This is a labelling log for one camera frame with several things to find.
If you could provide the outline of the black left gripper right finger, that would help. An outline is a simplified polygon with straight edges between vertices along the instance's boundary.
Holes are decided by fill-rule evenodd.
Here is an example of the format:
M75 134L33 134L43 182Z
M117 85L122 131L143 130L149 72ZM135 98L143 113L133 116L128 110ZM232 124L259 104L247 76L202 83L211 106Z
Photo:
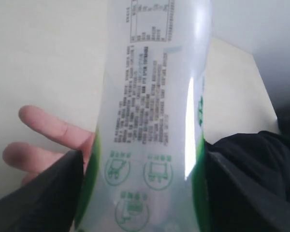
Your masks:
M290 232L290 203L240 171L218 152L205 154L212 231Z

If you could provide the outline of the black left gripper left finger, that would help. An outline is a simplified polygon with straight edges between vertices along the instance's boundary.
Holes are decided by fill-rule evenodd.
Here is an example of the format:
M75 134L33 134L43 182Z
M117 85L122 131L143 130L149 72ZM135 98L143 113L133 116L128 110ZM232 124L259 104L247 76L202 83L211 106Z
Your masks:
M0 232L68 232L84 178L83 154L69 151L0 199Z

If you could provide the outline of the black-sleeved forearm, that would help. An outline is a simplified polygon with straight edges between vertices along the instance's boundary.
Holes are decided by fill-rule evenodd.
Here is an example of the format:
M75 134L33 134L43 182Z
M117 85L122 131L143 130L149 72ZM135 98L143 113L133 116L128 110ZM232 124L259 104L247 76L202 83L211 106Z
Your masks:
M290 136L260 131L237 133L211 144L240 171L278 198L290 203Z

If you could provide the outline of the person's open bare hand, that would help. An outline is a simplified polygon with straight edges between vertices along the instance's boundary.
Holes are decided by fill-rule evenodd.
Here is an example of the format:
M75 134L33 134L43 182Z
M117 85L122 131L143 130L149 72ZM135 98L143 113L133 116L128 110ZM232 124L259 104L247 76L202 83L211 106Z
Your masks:
M9 143L2 152L2 159L8 166L26 173L20 185L26 185L35 179L68 150L81 151L84 169L87 168L95 141L95 132L66 122L34 105L22 106L18 111L18 117L35 133L65 147L61 152L23 141Z

